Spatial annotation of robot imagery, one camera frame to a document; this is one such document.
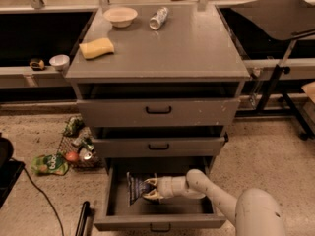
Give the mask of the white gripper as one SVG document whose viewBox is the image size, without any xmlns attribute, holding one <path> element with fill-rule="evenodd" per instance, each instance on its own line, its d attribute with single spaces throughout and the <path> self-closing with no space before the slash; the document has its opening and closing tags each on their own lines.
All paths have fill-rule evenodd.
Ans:
<svg viewBox="0 0 315 236">
<path fill-rule="evenodd" d="M 145 182 L 151 186 L 157 187 L 143 195 L 143 198 L 150 201 L 169 199 L 174 197 L 184 197 L 189 194 L 189 188 L 184 176 L 178 177 L 160 177 L 149 178 Z"/>
</svg>

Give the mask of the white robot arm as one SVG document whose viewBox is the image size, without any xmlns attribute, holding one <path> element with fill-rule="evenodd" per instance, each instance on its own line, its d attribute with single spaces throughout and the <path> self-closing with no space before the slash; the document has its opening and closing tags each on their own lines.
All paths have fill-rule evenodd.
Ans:
<svg viewBox="0 0 315 236">
<path fill-rule="evenodd" d="M 235 227 L 236 236 L 286 236 L 280 206 L 264 190 L 250 188 L 236 198 L 198 169 L 189 170 L 185 176 L 149 178 L 145 183 L 153 187 L 143 195 L 146 199 L 207 197 Z"/>
</svg>

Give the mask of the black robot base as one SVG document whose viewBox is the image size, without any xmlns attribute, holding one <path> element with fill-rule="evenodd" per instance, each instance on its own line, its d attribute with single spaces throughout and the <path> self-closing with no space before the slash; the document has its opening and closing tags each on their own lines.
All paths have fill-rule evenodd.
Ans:
<svg viewBox="0 0 315 236">
<path fill-rule="evenodd" d="M 12 143 L 0 135 L 0 208 L 4 205 L 25 164 L 12 158 Z"/>
</svg>

